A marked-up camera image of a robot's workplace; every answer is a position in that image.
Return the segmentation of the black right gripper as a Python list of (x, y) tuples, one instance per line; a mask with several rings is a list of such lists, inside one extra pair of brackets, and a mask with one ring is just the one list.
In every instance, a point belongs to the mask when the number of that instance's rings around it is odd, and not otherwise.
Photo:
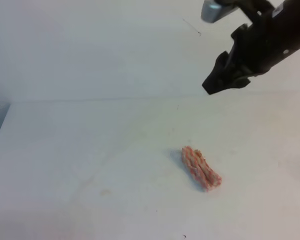
[(249, 77), (267, 73), (300, 49), (300, 0), (285, 0), (278, 7), (267, 0), (233, 3), (252, 24), (237, 28), (231, 35), (234, 45), (230, 55), (224, 51), (215, 60), (202, 83), (209, 95), (245, 88), (251, 82)]

